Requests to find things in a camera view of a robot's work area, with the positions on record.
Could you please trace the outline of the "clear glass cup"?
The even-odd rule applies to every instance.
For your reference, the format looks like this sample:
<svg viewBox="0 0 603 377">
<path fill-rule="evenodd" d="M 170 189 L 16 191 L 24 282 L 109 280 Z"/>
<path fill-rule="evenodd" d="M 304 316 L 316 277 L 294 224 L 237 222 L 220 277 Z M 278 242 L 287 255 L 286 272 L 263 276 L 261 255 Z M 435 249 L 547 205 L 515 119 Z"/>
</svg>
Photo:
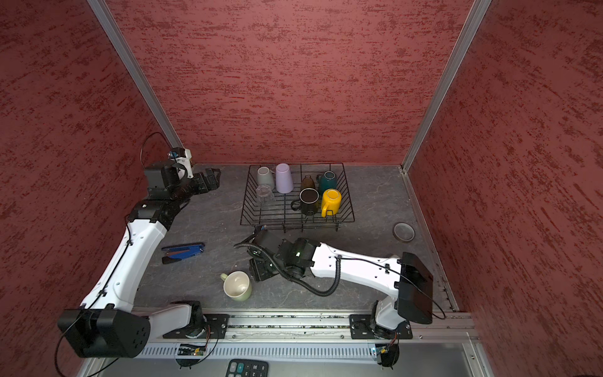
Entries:
<svg viewBox="0 0 603 377">
<path fill-rule="evenodd" d="M 256 188 L 256 199 L 260 208 L 270 206 L 275 200 L 273 188 L 270 185 L 259 185 Z"/>
</svg>

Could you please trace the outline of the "grey white mug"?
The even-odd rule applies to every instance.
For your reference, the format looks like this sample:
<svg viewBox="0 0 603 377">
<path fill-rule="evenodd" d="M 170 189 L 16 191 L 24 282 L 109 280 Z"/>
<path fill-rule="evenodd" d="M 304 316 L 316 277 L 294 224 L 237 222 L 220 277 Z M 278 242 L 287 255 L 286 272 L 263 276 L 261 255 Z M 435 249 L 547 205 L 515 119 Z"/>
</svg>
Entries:
<svg viewBox="0 0 603 377">
<path fill-rule="evenodd" d="M 268 167 L 260 167 L 257 169 L 257 183 L 259 186 L 267 186 L 271 190 L 276 187 L 273 172 Z"/>
</svg>

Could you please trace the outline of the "cream light green mug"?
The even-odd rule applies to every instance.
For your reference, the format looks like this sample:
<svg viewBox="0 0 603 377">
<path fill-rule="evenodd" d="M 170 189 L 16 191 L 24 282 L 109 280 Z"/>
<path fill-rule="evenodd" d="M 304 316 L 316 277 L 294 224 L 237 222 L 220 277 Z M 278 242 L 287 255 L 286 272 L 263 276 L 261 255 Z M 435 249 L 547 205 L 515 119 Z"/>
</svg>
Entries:
<svg viewBox="0 0 603 377">
<path fill-rule="evenodd" d="M 220 278 L 223 281 L 223 292 L 232 300 L 244 302 L 251 297 L 251 279 L 245 272 L 222 273 Z"/>
</svg>

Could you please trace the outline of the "lilac plastic cup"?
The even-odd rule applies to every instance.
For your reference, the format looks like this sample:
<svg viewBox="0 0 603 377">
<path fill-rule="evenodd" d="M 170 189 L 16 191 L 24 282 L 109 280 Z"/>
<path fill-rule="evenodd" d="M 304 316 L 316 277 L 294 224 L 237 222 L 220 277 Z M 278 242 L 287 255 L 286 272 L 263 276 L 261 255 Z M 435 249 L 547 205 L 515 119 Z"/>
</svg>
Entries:
<svg viewBox="0 0 603 377">
<path fill-rule="evenodd" d="M 276 190 L 281 194 L 288 194 L 294 190 L 294 182 L 291 167 L 286 163 L 280 163 L 275 169 Z"/>
</svg>

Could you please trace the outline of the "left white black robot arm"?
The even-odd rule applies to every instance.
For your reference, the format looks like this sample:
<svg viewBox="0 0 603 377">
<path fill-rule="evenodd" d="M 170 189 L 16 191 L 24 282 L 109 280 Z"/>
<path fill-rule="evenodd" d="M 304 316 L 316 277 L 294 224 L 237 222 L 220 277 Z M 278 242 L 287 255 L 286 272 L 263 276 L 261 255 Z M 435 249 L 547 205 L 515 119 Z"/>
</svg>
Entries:
<svg viewBox="0 0 603 377">
<path fill-rule="evenodd" d="M 148 194 L 126 217 L 126 230 L 100 280 L 76 309 L 66 309 L 57 326 L 79 358 L 135 358 L 150 340 L 178 331 L 210 340 L 210 325 L 198 301 L 134 312 L 134 299 L 150 258 L 176 216 L 193 196 L 220 186 L 221 171 L 194 171 L 188 158 L 164 160 L 144 169 Z"/>
</svg>

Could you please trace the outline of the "dark green mug white inside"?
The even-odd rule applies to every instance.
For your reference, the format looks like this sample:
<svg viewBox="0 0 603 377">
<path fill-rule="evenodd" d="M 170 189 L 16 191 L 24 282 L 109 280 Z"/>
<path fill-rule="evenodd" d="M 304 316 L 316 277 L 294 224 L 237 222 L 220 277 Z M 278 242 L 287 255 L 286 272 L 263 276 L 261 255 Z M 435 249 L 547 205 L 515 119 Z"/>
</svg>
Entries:
<svg viewBox="0 0 603 377">
<path fill-rule="evenodd" d="M 337 189 L 337 175 L 333 171 L 325 171 L 321 174 L 317 174 L 317 181 L 317 190 L 321 196 L 330 189 Z"/>
</svg>

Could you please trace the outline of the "yellow mug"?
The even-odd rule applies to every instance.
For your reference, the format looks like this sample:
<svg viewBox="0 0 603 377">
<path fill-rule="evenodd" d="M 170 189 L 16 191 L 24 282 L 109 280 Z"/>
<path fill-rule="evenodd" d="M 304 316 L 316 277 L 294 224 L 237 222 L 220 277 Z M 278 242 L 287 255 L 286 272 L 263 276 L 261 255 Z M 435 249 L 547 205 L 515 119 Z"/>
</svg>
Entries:
<svg viewBox="0 0 603 377">
<path fill-rule="evenodd" d="M 326 218 L 328 216 L 336 216 L 339 212 L 342 203 L 342 193 L 339 190 L 330 188 L 327 189 L 322 196 L 321 201 L 321 216 Z"/>
</svg>

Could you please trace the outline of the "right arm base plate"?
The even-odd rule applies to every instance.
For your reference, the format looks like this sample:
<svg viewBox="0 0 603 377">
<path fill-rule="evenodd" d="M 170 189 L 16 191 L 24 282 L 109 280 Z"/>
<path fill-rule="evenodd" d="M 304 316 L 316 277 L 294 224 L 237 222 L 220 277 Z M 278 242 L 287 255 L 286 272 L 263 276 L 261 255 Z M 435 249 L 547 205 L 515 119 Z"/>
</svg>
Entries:
<svg viewBox="0 0 603 377">
<path fill-rule="evenodd" d="M 351 314 L 349 320 L 352 339 L 408 340 L 413 338 L 411 325 L 407 320 L 400 322 L 394 330 L 378 326 L 369 314 Z"/>
</svg>

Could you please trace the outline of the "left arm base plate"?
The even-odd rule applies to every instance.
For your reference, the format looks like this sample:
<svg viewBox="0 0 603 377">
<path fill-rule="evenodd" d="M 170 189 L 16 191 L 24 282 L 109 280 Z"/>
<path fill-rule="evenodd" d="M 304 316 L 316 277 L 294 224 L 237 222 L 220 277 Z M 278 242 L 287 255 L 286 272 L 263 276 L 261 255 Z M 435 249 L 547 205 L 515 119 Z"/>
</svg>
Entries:
<svg viewBox="0 0 603 377">
<path fill-rule="evenodd" d="M 205 314 L 205 325 L 203 326 L 204 332 L 199 339 L 206 339 L 207 337 L 210 339 L 224 339 L 229 324 L 229 317 L 230 316 L 228 314 Z M 188 339 L 191 341 L 197 340 L 197 338 L 193 338 L 192 332 L 188 328 L 180 328 L 170 331 L 163 335 L 163 338 Z"/>
</svg>

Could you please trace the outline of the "olive green glass cup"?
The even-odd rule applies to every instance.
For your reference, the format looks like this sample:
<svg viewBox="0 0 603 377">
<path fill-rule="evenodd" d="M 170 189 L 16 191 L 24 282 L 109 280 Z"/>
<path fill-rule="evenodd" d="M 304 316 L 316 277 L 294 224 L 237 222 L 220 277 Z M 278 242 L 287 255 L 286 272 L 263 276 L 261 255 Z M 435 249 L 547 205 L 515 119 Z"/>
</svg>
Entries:
<svg viewBox="0 0 603 377">
<path fill-rule="evenodd" d="M 316 183 L 314 182 L 311 175 L 306 175 L 301 181 L 301 191 L 305 189 L 315 189 Z"/>
</svg>

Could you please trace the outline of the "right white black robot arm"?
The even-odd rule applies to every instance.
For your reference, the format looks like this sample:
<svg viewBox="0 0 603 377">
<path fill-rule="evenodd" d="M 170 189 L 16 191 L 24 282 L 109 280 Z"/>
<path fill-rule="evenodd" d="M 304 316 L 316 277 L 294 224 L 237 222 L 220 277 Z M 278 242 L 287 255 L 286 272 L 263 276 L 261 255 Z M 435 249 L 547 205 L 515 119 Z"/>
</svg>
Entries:
<svg viewBox="0 0 603 377">
<path fill-rule="evenodd" d="M 290 242 L 262 228 L 236 247 L 251 257 L 250 271 L 257 282 L 281 276 L 316 296 L 329 297 L 348 281 L 385 294 L 372 306 L 367 324 L 377 338 L 409 339 L 412 323 L 430 325 L 437 317 L 433 274 L 416 254 L 371 257 L 302 237 Z"/>
</svg>

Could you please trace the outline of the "black mug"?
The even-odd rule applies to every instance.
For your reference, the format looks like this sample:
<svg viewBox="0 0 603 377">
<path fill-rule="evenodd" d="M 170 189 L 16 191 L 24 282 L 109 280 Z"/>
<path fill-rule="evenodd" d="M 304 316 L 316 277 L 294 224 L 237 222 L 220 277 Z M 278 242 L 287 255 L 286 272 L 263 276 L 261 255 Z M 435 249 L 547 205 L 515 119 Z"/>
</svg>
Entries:
<svg viewBox="0 0 603 377">
<path fill-rule="evenodd" d="M 304 216 L 311 217 L 317 213 L 319 193 L 315 188 L 305 188 L 299 193 L 298 199 L 291 202 L 293 211 L 300 211 Z"/>
</svg>

